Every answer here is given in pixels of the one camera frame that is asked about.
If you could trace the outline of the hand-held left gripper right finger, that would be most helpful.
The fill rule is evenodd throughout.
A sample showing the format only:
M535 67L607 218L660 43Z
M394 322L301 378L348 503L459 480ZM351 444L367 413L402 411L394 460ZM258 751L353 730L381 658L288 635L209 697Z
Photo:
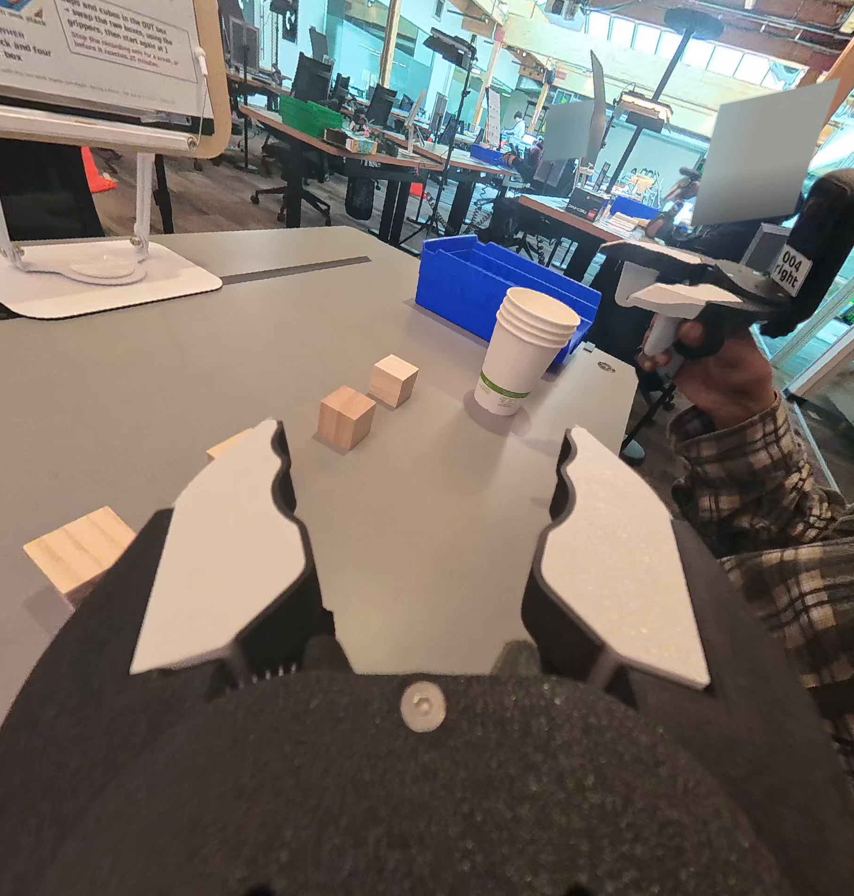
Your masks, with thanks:
M521 618L551 673L604 688L628 670L707 689L673 519L585 428L565 432L549 516Z

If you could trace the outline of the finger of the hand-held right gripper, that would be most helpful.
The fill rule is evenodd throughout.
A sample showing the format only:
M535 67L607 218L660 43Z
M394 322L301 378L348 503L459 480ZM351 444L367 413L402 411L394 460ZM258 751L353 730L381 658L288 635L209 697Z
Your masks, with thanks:
M714 271L740 277L742 266L648 240L612 240L602 244L606 260L623 264L623 274L637 282L708 282Z
M739 307L742 297L712 284L667 284L655 282L631 293L627 307L644 310L696 310L707 304Z

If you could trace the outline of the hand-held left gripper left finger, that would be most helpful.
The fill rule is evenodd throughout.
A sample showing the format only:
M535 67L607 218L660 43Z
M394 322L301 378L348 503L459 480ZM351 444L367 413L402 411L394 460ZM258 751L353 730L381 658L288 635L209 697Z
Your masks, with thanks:
M223 664L239 684L299 674L333 636L297 515L286 427L266 419L172 507L130 675Z

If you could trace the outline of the wooden cube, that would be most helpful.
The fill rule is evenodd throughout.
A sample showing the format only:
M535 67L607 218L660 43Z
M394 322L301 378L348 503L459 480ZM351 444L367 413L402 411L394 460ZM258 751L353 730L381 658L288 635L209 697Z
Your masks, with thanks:
M367 395L397 409L410 399L420 368L390 354L373 365Z
M376 402L343 385L322 398L316 435L322 442L347 453L369 435Z
M244 437L253 432L253 427L243 429L241 432L230 436L229 438L210 447L206 451L207 463L217 460L222 454L230 450L235 444L242 441Z
M24 544L23 550L76 610L135 537L131 527L105 506Z

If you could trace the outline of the person's right forearm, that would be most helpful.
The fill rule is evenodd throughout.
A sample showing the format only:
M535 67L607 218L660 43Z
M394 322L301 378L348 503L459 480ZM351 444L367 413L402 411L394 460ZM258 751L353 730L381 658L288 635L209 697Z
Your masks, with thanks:
M672 498L719 557L830 538L845 514L844 499L815 479L779 393L763 411L726 428L691 406L672 420L668 437L686 466Z

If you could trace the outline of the person's right hand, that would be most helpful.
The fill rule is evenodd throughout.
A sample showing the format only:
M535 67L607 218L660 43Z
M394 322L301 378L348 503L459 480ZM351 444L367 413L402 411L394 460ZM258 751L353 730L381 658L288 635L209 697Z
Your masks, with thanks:
M672 381L714 431L738 427L777 402L771 365L745 328L730 331L717 353L683 359Z

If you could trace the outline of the black printed box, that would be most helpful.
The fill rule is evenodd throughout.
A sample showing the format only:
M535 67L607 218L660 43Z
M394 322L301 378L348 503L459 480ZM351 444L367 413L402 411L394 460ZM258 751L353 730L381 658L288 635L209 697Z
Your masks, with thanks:
M594 190L575 186L567 198L567 213L597 223L609 213L612 197Z

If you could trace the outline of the black pole stand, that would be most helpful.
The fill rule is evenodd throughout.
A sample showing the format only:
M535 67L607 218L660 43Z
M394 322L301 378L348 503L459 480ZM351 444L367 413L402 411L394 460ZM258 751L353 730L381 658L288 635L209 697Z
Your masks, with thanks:
M717 17L700 10L685 7L667 10L665 12L665 25L680 35L679 44L651 98L638 97L637 101L633 103L636 109L627 114L628 121L634 124L634 132L611 174L609 183L610 194L613 192L615 185L617 185L632 152L636 149L641 135L646 130L659 133L669 123L672 112L666 111L668 106L661 101L661 97L677 64L682 60L690 40L695 37L705 40L716 40L722 36L724 30L723 22Z

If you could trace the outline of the white document stand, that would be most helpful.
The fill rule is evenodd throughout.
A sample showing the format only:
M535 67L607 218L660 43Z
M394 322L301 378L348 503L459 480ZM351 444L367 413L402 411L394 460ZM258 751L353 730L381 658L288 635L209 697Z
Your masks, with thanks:
M58 320L214 291L219 277L150 242L154 156L209 159L221 153L230 133L228 112L215 113L214 132L203 125L185 132L177 125L133 124L48 111L38 99L19 106L0 100L0 137L136 151L135 223L130 237L96 241L42 241L29 248L10 235L0 197L0 303L17 315Z

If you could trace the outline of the black tripod light stand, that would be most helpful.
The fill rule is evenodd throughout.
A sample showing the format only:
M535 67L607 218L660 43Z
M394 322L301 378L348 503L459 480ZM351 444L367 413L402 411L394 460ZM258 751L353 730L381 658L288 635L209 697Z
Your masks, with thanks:
M449 124L440 131L440 144L446 146L446 155L443 160L441 179L437 185L436 197L431 214L429 218L417 226L410 235L399 239L399 248L407 248L407 243L421 234L423 234L426 239L440 237L442 235L442 229L440 227L441 198L446 184L449 181L455 139L458 133L458 126L461 122L466 97L471 92L469 89L469 81L476 59L476 44L474 39L465 41L462 38L451 36L436 28L432 29L430 37L424 41L424 44L428 49L438 52L445 61L453 64L456 69L463 71L465 74L457 110L454 116L450 119Z

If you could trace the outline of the green plastic crate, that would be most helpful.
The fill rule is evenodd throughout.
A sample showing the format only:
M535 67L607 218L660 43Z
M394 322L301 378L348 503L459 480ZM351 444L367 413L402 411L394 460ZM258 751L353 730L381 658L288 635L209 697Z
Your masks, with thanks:
M281 95L278 101L278 114L283 124L322 140L326 131L344 129L343 115L319 103Z

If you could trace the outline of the black office chair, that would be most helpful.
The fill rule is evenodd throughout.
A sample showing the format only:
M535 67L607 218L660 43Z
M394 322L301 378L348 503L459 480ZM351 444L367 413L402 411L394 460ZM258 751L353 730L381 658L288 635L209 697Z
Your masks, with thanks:
M300 55L289 95L328 106L330 67L311 57ZM257 205L260 196L281 196L277 218L288 227L299 227L303 204L317 211L325 226L332 224L330 205L308 189L310 180L324 183L329 173L328 155L321 149L284 132L266 130L266 138L273 138L272 146L279 162L280 175L285 184L280 187L258 189L250 201Z

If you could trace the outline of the printed instruction sheet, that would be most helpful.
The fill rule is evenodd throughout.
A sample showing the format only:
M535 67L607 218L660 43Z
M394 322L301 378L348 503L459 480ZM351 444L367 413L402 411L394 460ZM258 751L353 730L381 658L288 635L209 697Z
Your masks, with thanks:
M0 2L0 95L190 115L199 47L193 2Z

